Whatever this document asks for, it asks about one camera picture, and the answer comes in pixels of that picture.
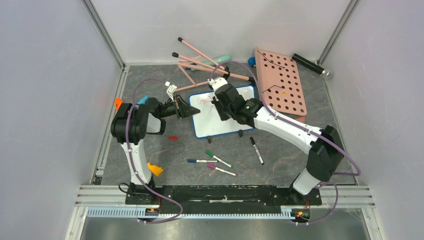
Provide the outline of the blue framed whiteboard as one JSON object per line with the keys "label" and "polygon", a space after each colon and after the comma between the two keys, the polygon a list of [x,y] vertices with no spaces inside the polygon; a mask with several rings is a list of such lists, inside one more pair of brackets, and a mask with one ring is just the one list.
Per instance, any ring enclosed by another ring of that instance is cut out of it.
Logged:
{"label": "blue framed whiteboard", "polygon": [[212,104],[214,92],[207,91],[192,94],[188,98],[190,106],[200,110],[200,113],[192,116],[195,136],[199,139],[248,131],[253,128],[248,125],[237,123],[234,119],[222,121],[214,104]]}

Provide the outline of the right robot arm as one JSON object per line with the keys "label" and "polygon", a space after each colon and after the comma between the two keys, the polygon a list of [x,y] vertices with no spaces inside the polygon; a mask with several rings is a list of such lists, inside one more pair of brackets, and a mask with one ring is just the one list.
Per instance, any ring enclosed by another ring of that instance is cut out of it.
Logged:
{"label": "right robot arm", "polygon": [[302,204],[321,182],[328,182],[343,159],[343,145],[338,131],[328,125],[324,129],[302,124],[273,112],[259,99],[248,100],[231,84],[210,83],[212,103],[222,121],[232,119],[240,125],[271,133],[293,144],[307,154],[305,169],[289,189],[289,199]]}

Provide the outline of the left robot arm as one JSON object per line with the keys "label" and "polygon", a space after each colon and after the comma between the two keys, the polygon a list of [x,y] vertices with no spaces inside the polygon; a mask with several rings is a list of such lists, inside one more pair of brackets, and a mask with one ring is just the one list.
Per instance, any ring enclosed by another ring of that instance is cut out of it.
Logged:
{"label": "left robot arm", "polygon": [[154,97],[146,97],[137,104],[121,103],[118,106],[110,132],[123,148],[130,167],[130,183],[125,190],[127,205],[151,204],[158,199],[144,148],[146,135],[163,135],[166,117],[184,119],[200,112],[179,94],[164,103]]}

